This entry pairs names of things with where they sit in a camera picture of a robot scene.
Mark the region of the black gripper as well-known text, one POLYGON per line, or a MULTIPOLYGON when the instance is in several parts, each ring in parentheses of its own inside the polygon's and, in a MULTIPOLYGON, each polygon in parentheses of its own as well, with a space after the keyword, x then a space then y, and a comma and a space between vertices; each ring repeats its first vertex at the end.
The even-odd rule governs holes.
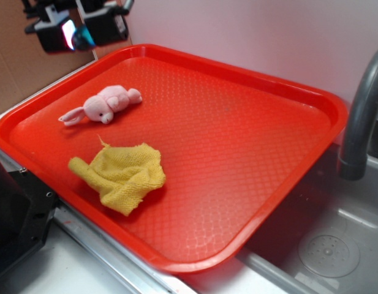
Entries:
POLYGON ((125 20, 134 5, 127 1, 22 1, 26 18, 37 18, 34 28, 47 53, 72 52, 75 23, 69 16, 77 9, 96 46, 126 41, 129 29, 125 20))

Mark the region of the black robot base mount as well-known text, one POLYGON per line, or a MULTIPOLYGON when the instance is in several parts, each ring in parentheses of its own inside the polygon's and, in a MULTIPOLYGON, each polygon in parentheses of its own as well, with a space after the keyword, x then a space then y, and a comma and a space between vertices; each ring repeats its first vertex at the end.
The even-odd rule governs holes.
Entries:
POLYGON ((0 278, 44 246, 57 201, 33 173, 0 162, 0 278))

